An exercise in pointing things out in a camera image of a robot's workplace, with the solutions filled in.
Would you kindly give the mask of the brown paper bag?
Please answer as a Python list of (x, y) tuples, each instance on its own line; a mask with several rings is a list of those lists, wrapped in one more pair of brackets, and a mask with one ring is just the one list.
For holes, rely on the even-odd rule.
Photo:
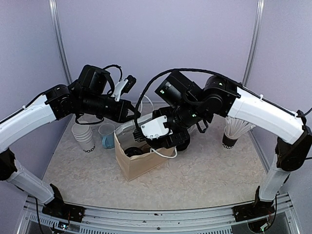
[[(177, 157), (176, 148), (153, 149), (145, 141), (136, 142), (133, 137), (134, 121), (130, 120), (115, 129), (115, 155), (118, 165), (127, 181), (131, 181), (146, 172)], [(124, 151), (129, 147), (139, 147), (142, 155), (128, 157)]]

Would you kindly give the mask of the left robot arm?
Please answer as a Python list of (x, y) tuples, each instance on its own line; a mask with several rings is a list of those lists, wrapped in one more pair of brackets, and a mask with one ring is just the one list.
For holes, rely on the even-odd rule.
[(85, 65), (74, 82), (59, 84), (40, 94), (31, 102), (0, 122), (0, 179), (14, 184), (35, 197), (55, 215), (68, 213), (68, 205), (58, 188), (48, 185), (25, 169), (15, 158), (10, 146), (37, 128), (65, 118), (76, 116), (75, 122), (84, 114), (94, 115), (100, 124), (104, 119), (125, 123), (133, 119), (129, 111), (134, 107), (121, 95), (128, 93), (136, 79), (129, 75), (114, 83), (107, 68)]

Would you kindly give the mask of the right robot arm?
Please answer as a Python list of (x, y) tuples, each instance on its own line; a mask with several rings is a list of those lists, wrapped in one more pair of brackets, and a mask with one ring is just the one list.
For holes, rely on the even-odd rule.
[(268, 209), (286, 178), (303, 165), (312, 146), (312, 132), (301, 111), (279, 107), (221, 74), (209, 72), (200, 87), (183, 69), (173, 69), (155, 93), (168, 106), (153, 113), (156, 125), (147, 138), (154, 148), (185, 150), (190, 144), (188, 130), (201, 121), (211, 123), (215, 116), (240, 120), (276, 136), (275, 160), (257, 188), (257, 200), (249, 206), (253, 216)]

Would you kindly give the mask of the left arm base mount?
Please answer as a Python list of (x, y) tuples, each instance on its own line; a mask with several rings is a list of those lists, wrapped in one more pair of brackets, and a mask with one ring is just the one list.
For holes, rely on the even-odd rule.
[(66, 219), (68, 221), (81, 223), (86, 209), (82, 206), (65, 203), (59, 189), (53, 184), (50, 184), (50, 186), (53, 189), (54, 198), (51, 202), (44, 204), (42, 213), (53, 217)]

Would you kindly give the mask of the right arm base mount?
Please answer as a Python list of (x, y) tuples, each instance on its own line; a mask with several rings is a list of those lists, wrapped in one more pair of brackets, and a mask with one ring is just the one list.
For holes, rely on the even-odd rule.
[(273, 201), (264, 202), (259, 198), (260, 186), (256, 189), (254, 202), (237, 205), (232, 208), (236, 222), (245, 221), (274, 213)]

